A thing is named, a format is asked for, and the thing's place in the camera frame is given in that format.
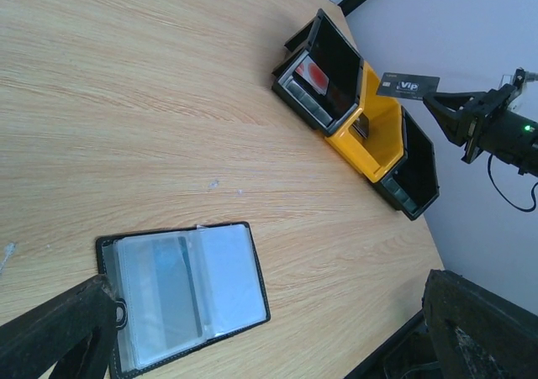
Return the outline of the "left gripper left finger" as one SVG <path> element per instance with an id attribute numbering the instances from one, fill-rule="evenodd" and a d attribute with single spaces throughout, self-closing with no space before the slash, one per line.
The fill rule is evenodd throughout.
<path id="1" fill-rule="evenodd" d="M 116 336 L 116 297 L 97 274 L 1 326 L 1 377 L 103 378 Z"/>

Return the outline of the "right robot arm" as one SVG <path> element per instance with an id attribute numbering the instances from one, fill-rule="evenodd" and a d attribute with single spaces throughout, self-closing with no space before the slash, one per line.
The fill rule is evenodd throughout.
<path id="1" fill-rule="evenodd" d="M 423 104 L 445 137 L 464 149 L 462 161 L 473 163 L 483 152 L 537 175 L 537 122 L 509 110 L 515 87 L 487 92 L 429 92 Z"/>

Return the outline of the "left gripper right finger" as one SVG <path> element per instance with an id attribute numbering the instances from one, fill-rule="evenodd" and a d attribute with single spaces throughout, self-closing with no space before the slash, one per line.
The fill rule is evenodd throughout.
<path id="1" fill-rule="evenodd" d="M 533 313 L 442 270 L 428 275 L 423 312 L 443 377 L 537 377 Z"/>

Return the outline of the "black leather card holder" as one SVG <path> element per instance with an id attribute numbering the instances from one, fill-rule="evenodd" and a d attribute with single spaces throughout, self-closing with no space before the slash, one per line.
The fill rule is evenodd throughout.
<path id="1" fill-rule="evenodd" d="M 268 322 L 246 221 L 100 236 L 98 272 L 117 297 L 112 378 L 135 378 Z"/>

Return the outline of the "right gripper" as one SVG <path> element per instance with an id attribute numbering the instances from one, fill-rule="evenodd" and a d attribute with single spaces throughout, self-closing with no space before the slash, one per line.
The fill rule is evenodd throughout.
<path id="1" fill-rule="evenodd" d="M 473 163 L 483 152 L 507 164 L 523 160 L 522 117 L 510 109 L 504 85 L 488 92 L 428 92 L 423 104 L 452 144 L 464 144 L 462 160 Z"/>

